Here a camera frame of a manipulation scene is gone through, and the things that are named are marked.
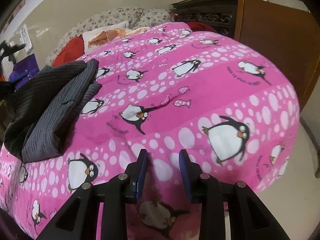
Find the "grey pinstriped suit jacket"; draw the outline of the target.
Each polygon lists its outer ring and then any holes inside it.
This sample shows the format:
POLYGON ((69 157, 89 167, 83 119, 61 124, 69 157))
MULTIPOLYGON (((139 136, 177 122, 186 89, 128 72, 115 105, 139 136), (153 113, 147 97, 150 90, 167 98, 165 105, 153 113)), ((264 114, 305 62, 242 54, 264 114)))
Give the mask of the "grey pinstriped suit jacket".
POLYGON ((18 90, 1 92, 12 116, 4 146, 23 163, 63 155, 71 129, 85 104, 99 92, 99 62, 73 61, 45 66, 18 90))

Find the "pink penguin blanket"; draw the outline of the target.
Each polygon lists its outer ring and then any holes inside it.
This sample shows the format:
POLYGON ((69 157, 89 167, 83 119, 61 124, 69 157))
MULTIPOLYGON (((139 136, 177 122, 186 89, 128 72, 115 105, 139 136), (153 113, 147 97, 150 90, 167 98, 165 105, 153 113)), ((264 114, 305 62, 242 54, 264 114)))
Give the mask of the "pink penguin blanket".
POLYGON ((191 239, 178 154, 219 181, 260 192, 280 178, 298 131, 293 85, 267 58, 231 38, 165 23, 82 56, 99 63, 63 155, 22 164, 1 149, 1 209, 36 238, 84 182, 105 183, 149 152, 143 195, 127 206, 129 239, 191 239))

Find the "purple bag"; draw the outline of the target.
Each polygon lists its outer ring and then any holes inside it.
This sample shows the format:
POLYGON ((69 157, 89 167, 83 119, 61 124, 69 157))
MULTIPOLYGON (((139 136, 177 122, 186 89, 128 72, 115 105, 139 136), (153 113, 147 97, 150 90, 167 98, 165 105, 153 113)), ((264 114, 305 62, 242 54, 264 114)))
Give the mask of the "purple bag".
POLYGON ((39 71, 36 56, 35 54, 31 54, 14 65, 12 73, 9 76, 9 82, 13 83, 15 89, 18 90, 35 77, 39 71))

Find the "red pillow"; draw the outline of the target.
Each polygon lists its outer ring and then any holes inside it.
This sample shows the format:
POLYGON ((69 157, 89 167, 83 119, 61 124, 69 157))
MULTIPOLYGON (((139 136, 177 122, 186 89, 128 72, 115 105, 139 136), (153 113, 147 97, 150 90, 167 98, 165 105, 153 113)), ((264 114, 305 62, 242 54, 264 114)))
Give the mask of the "red pillow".
POLYGON ((84 40, 82 35, 72 38, 60 54, 54 59, 52 66, 57 67, 65 63, 73 62, 84 55, 84 40))

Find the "white pillow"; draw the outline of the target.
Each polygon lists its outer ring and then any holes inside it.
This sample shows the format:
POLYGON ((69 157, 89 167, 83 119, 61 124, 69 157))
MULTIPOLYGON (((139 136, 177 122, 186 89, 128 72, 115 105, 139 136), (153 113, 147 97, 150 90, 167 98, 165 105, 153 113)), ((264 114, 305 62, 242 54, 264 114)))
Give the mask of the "white pillow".
POLYGON ((89 53, 97 49, 99 46, 112 41, 118 36, 117 29, 128 28, 129 22, 124 21, 118 24, 101 27, 92 31, 86 31, 82 34, 84 40, 84 52, 89 53))

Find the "peach orange cloth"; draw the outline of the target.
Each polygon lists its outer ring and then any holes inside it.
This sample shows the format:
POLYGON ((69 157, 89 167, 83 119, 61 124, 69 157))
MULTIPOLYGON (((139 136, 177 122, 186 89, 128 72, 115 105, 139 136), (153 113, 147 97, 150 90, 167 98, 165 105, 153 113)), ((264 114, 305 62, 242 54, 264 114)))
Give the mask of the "peach orange cloth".
POLYGON ((140 33, 144 33, 149 30, 149 27, 141 27, 138 29, 128 29, 128 28, 116 28, 116 29, 108 29, 103 30, 97 33, 95 36, 89 39, 87 42, 88 47, 92 48, 93 46, 101 46, 107 42, 110 42, 115 39, 128 37, 131 35, 136 35, 140 33))

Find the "brown wooden wardrobe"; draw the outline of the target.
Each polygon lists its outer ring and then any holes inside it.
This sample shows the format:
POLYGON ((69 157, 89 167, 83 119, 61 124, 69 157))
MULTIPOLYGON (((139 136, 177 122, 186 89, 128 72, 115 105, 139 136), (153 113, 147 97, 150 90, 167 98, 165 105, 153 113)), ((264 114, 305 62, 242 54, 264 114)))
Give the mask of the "brown wooden wardrobe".
POLYGON ((234 38, 283 72, 303 109, 319 78, 319 24, 312 13, 263 0, 238 0, 234 38))

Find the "dark carved wooden dresser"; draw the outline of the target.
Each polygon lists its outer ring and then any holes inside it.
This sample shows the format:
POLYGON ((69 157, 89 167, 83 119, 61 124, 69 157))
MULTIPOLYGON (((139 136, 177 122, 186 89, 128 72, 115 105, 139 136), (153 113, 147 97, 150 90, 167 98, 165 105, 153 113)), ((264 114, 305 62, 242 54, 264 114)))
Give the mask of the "dark carved wooden dresser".
POLYGON ((170 5, 178 22, 199 22, 234 37, 238 0, 183 0, 170 5))

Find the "floral grey bedding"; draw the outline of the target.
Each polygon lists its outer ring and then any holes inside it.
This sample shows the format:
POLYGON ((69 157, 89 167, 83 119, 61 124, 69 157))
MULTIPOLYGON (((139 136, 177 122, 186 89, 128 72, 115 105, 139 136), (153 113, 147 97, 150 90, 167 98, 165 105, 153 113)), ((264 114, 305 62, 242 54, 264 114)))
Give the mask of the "floral grey bedding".
POLYGON ((162 23, 174 22, 174 18, 165 9, 121 7, 103 11, 81 21, 66 32, 59 40, 58 46, 47 57, 46 64, 51 65, 72 38, 78 37, 86 31, 117 25, 121 22, 127 22, 126 26, 130 29, 137 29, 140 27, 154 27, 162 23))

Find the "paper wall poster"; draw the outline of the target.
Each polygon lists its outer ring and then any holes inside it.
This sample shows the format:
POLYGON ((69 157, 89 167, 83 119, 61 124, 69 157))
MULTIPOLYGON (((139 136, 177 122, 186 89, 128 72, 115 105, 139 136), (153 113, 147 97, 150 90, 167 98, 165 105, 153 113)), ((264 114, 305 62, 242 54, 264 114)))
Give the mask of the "paper wall poster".
POLYGON ((24 47, 25 52, 28 55, 33 50, 33 44, 30 39, 28 28, 27 28, 26 24, 22 25, 22 27, 20 29, 20 36, 21 36, 22 43, 25 44, 25 47, 24 47))

